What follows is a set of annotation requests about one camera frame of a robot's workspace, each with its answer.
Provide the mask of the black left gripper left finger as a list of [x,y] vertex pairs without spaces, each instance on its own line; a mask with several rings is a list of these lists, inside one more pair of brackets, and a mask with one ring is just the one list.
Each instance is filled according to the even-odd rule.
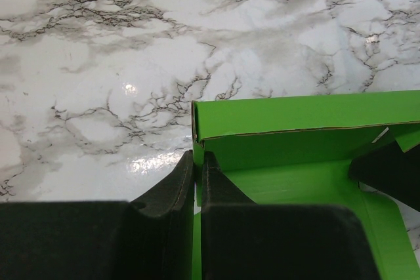
[[190,279],[193,155],[133,201],[1,204],[2,279]]

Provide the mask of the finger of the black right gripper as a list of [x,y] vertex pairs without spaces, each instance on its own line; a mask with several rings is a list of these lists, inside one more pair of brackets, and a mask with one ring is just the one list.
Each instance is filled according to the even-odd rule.
[[403,152],[396,141],[352,160],[348,177],[419,210],[419,146]]

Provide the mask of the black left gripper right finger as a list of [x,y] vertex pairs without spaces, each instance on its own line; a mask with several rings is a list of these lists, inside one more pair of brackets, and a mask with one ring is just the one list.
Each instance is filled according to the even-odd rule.
[[361,222],[335,205],[259,205],[204,155],[203,279],[379,279]]

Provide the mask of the green paper box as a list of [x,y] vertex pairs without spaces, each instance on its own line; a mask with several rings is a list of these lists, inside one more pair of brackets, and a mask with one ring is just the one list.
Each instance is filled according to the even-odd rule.
[[348,177],[353,159],[396,141],[419,146],[419,92],[192,103],[194,162],[215,154],[257,203],[332,204],[362,221],[383,279],[418,279],[397,199]]

